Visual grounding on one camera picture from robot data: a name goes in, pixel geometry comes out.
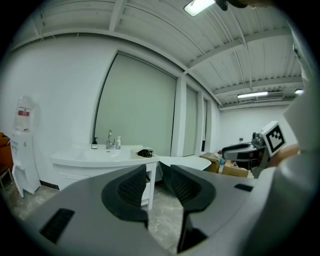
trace white wall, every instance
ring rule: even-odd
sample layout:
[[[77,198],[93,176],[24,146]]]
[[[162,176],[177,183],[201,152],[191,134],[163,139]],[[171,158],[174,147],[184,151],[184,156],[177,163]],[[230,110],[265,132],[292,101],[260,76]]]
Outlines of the white wall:
[[[287,146],[296,144],[297,139],[283,116],[285,109],[285,107],[273,107],[222,111],[219,149],[241,143],[239,138],[243,138],[243,142],[250,142],[253,132],[259,132],[271,121],[279,122]]]
[[[183,75],[179,67],[149,49],[101,35],[45,38],[44,42],[15,50],[2,63],[0,131],[11,135],[19,96],[29,95],[38,101],[33,147],[42,181],[56,184],[59,179],[49,159],[52,153],[71,144],[91,143],[99,93],[118,51],[141,58],[176,77]],[[185,76],[184,80],[213,101],[194,79]],[[217,129],[218,125],[212,126],[213,133]]]

